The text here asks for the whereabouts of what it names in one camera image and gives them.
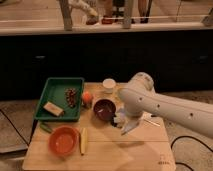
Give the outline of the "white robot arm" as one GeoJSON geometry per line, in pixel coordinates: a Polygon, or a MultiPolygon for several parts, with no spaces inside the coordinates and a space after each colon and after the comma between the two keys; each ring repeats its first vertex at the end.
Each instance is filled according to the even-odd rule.
{"type": "Polygon", "coordinates": [[[213,105],[158,94],[152,77],[147,73],[135,74],[118,90],[118,97],[124,104],[127,117],[122,135],[135,129],[143,113],[148,112],[213,139],[213,105]]]}

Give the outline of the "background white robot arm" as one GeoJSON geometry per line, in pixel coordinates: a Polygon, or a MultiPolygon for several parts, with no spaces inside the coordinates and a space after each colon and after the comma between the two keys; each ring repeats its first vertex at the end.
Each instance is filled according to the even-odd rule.
{"type": "Polygon", "coordinates": [[[82,10],[89,17],[98,16],[98,13],[88,3],[84,2],[83,0],[68,0],[68,3],[72,8],[82,10]]]}

